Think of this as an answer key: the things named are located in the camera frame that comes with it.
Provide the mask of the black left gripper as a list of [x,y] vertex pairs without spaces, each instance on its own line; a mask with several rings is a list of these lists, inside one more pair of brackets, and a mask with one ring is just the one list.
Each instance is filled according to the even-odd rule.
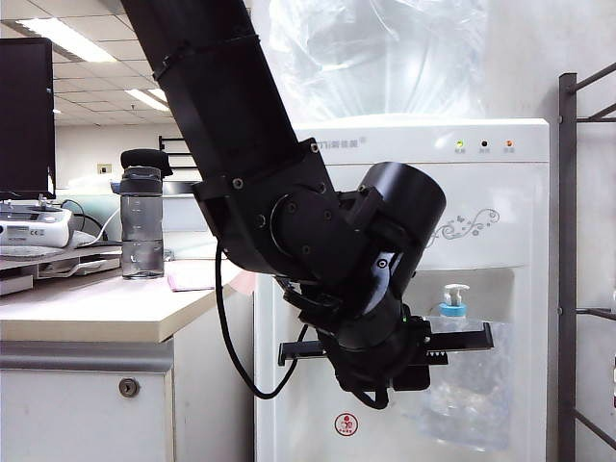
[[431,366],[449,363],[450,351],[487,350],[494,346],[490,324],[478,330],[434,332],[421,317],[408,317],[385,343],[349,350],[321,334],[316,341],[282,343],[278,364],[288,360],[327,358],[345,391],[422,391],[430,386]]

